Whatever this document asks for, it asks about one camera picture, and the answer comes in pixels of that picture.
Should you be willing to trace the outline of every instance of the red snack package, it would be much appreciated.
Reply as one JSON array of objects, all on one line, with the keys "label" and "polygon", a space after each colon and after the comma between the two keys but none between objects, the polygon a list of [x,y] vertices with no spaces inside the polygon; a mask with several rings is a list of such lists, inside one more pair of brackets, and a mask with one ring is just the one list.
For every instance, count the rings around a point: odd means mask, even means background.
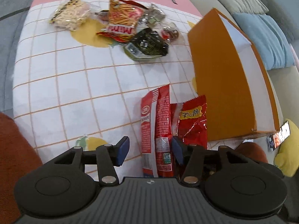
[{"label": "red snack package", "polygon": [[141,100],[144,177],[173,177],[171,137],[169,85],[166,85],[150,91]]},{"label": "red snack package", "polygon": [[205,95],[184,103],[171,104],[172,134],[186,145],[207,149],[207,103]]},{"label": "red snack package", "polygon": [[135,25],[146,9],[131,0],[110,0],[108,25],[96,34],[127,42],[136,34]]}]

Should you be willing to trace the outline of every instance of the smartphone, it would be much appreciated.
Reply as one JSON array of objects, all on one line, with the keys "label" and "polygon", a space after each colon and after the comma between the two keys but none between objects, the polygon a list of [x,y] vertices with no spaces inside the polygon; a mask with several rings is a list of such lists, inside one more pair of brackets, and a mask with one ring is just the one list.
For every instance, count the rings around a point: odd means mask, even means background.
[{"label": "smartphone", "polygon": [[286,121],[282,127],[280,128],[280,131],[277,133],[274,133],[268,137],[268,146],[271,150],[275,150],[277,147],[280,146],[281,143],[285,139],[287,139],[290,136],[290,125],[289,122]]}]

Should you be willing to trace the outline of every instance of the white checkered tablecloth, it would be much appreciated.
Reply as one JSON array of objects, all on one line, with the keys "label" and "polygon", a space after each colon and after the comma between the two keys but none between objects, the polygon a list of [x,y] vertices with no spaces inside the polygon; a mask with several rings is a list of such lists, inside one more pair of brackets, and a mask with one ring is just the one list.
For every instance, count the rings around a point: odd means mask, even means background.
[{"label": "white checkered tablecloth", "polygon": [[[108,9],[109,0],[85,0]],[[130,151],[119,178],[141,176],[140,101],[150,90],[171,84],[171,103],[194,98],[187,21],[200,18],[161,6],[182,36],[165,57],[140,64],[120,45],[97,48],[80,44],[47,19],[63,1],[30,9],[20,36],[13,80],[14,120],[43,163],[88,135],[116,144],[130,138]],[[214,142],[212,148],[224,142]],[[233,148],[235,141],[227,143]],[[97,179],[96,166],[86,172]]]}]

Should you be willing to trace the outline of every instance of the orange box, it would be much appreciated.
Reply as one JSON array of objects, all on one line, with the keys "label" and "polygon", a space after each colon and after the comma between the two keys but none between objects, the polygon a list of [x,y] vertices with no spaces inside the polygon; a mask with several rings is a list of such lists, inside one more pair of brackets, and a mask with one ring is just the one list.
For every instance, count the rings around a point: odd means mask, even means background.
[{"label": "orange box", "polygon": [[198,95],[207,98],[208,141],[279,131],[270,81],[250,39],[217,9],[188,33]]}]

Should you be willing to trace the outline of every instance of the green pillow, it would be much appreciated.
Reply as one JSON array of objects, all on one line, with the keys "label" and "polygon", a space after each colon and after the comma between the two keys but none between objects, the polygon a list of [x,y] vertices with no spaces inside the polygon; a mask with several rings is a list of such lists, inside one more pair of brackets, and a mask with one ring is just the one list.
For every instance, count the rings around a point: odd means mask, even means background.
[{"label": "green pillow", "polygon": [[290,45],[277,23],[268,15],[234,13],[243,32],[255,44],[266,70],[293,66]]}]

